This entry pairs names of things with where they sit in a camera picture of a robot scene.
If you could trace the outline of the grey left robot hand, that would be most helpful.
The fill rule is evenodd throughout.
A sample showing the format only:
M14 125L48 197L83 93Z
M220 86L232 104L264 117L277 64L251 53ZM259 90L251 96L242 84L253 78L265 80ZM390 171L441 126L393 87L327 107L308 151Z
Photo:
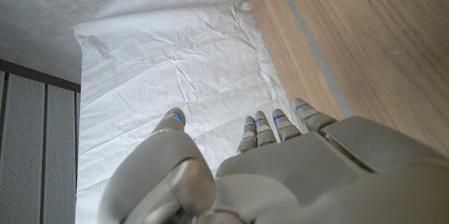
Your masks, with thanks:
M292 106L306 133L281 110L256 112L217 171L183 111L167 111L109 179L98 222L448 222L447 157L370 119Z

